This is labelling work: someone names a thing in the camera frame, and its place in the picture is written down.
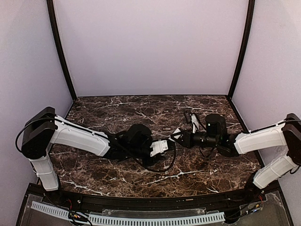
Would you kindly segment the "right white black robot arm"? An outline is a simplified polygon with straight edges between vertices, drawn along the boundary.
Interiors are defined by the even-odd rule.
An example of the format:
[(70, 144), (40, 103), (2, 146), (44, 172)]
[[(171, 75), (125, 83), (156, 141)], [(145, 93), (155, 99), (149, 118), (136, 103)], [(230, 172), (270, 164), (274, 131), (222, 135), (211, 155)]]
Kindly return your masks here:
[(184, 115), (192, 129), (177, 129), (171, 139), (185, 148), (210, 147), (226, 157), (275, 146), (287, 148), (268, 165), (251, 174), (241, 194), (246, 202), (254, 200), (271, 182), (286, 173), (293, 174), (301, 167), (301, 120), (294, 113), (276, 124), (237, 134), (227, 132), (226, 119), (219, 114), (207, 115), (204, 126), (194, 113), (186, 111)]

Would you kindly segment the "white remote control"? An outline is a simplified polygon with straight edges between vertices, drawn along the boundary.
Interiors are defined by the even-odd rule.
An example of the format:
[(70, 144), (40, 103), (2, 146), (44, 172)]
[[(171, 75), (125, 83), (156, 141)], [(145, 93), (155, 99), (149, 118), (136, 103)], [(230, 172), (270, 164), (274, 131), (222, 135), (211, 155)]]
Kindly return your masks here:
[(167, 143), (171, 145), (171, 143), (177, 143), (181, 136), (181, 129), (177, 128), (168, 138)]

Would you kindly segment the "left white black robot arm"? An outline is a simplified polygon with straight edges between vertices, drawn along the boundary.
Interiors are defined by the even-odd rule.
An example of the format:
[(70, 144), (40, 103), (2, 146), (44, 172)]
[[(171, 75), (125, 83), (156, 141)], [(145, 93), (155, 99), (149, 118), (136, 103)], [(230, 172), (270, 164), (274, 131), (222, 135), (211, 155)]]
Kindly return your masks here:
[(31, 118), (17, 137), (22, 138), (17, 150), (31, 162), (47, 192), (57, 191), (60, 185), (48, 154), (53, 144), (70, 146), (109, 160), (140, 159), (144, 167), (168, 150), (167, 140), (153, 140), (151, 130), (142, 124), (117, 134), (98, 132), (65, 120), (52, 107), (44, 108)]

